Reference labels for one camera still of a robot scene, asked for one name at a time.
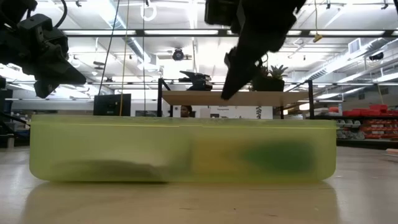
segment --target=ceiling duct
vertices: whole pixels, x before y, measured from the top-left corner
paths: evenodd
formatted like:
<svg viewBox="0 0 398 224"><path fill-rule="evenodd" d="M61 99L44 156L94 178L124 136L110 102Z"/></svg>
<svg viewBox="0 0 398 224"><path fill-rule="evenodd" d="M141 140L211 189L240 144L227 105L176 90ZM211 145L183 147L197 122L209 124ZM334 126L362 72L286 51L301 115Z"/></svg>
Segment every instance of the ceiling duct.
<svg viewBox="0 0 398 224"><path fill-rule="evenodd" d="M359 49L356 51L350 51L347 49L344 52L338 54L327 60L323 65L314 68L307 72L305 76L298 82L304 82L305 80L314 80L329 73L332 73L340 68L343 68L360 58L368 57L379 50L384 50L386 48L398 47L398 41L391 38L360 38L355 40L360 43Z"/></svg>
<svg viewBox="0 0 398 224"><path fill-rule="evenodd" d="M92 1L95 8L99 11L99 15L104 19L104 21L113 29L127 29L126 23L121 19L120 15L118 14L115 19L116 8L113 4L112 0L99 0L99 1ZM147 54L144 52L144 49L140 46L138 41L133 37L122 37L123 41L127 42L127 45L130 49L135 53L135 55L139 58L140 62L150 63L152 65L157 64L157 56L154 54Z"/></svg>

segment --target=wooden shelf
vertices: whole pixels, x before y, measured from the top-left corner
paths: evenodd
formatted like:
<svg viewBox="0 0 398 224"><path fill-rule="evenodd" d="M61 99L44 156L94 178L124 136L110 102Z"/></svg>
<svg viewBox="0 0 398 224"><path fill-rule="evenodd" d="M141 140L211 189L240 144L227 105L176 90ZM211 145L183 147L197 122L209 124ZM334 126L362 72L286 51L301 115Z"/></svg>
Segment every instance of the wooden shelf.
<svg viewBox="0 0 398 224"><path fill-rule="evenodd" d="M230 100L221 99L220 91L163 91L163 99L170 105L202 106L286 106L308 98L308 93L237 92Z"/></svg>

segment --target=plastic bin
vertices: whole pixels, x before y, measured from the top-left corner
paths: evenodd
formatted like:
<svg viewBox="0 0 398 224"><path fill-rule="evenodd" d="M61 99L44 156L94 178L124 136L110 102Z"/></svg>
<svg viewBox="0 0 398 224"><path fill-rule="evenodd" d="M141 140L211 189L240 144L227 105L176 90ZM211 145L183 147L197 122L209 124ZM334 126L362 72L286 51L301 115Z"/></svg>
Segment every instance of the plastic bin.
<svg viewBox="0 0 398 224"><path fill-rule="evenodd" d="M308 182L331 176L319 120L36 115L30 171L52 181Z"/></svg>

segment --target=ceiling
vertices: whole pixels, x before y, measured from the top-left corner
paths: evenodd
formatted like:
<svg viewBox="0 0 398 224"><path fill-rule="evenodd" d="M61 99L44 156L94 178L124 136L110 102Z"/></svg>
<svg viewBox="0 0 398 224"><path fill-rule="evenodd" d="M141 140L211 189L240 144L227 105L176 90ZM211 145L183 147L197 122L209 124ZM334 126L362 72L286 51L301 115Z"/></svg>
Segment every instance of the ceiling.
<svg viewBox="0 0 398 224"><path fill-rule="evenodd" d="M62 16L63 7L60 1L39 0L35 13L45 14L56 23ZM118 1L113 0L86 0L80 1L78 7L75 0L67 0L68 16L61 29L110 29L107 20L114 17L114 9ZM204 21L204 0L152 0L151 7L156 8L156 15L151 21L144 21L141 16L141 7L144 1L120 0L119 17L128 29L227 29L221 26L209 26ZM384 30L398 28L398 15L392 0L387 1L389 7L381 9L383 0L331 0L331 8L326 8L326 0L317 0L318 16L316 17L313 0L308 0L303 9L297 14L297 23L293 29L314 29L317 18L317 27L322 29L362 29ZM144 10L144 15L150 17L153 8ZM355 38L323 38L313 43L313 38L287 38L279 53L269 54L269 65L285 65L287 82L297 82L308 71L324 65L348 49L348 44ZM120 37L112 40L109 50L109 59L106 65L105 77L120 82L125 75L127 82L151 82L161 75L164 78L182 78L179 70L193 70L194 60L175 62L171 54L176 48L181 48L184 54L193 55L195 49L195 64L197 71L208 74L214 82L223 82L227 68L224 65L224 55L236 43L236 37L136 37L135 41L147 54L158 57L157 67L164 67L163 73L158 69L142 69L141 61L129 46L126 48L124 61L125 41ZM94 61L104 62L110 38L71 37L69 38L70 62L77 67L89 81L101 81L102 70L96 70ZM386 58L395 58L396 50L388 49ZM376 66L384 61L371 62ZM364 70L364 60L355 60L352 63L336 69L323 78L322 82L337 82L342 77L353 75ZM126 88L140 89L143 85L129 85ZM120 86L111 86L116 90Z"/></svg>

